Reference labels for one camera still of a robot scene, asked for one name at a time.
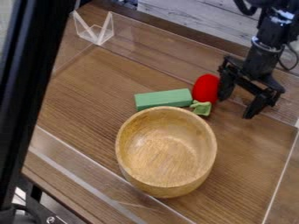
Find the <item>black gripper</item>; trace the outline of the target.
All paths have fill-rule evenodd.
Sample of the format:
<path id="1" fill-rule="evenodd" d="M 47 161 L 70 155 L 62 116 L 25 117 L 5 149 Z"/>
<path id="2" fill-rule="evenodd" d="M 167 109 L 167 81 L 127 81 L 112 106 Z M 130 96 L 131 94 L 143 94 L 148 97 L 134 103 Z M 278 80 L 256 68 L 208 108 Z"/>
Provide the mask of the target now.
<path id="1" fill-rule="evenodd" d="M 226 56 L 219 66 L 218 97 L 220 101 L 230 98 L 235 86 L 240 86 L 255 96 L 254 101 L 246 108 L 244 119 L 251 119 L 267 106 L 274 107 L 278 98 L 286 92 L 271 73 L 254 77 L 244 69 L 244 61 L 232 56 Z"/>

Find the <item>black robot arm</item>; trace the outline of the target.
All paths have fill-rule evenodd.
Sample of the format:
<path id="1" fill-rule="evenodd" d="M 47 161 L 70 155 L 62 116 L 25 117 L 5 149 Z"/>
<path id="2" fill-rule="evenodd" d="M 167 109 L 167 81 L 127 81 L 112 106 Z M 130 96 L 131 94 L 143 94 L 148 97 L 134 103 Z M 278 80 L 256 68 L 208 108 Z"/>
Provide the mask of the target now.
<path id="1" fill-rule="evenodd" d="M 243 118 L 251 119 L 266 107 L 274 107 L 286 92 L 272 76 L 276 65 L 292 70 L 299 64 L 299 54 L 291 43 L 299 37 L 299 0 L 232 0 L 239 11 L 252 16 L 262 9 L 258 33 L 244 60 L 226 56 L 219 66 L 220 101 L 230 98 L 235 86 L 254 96 Z"/>

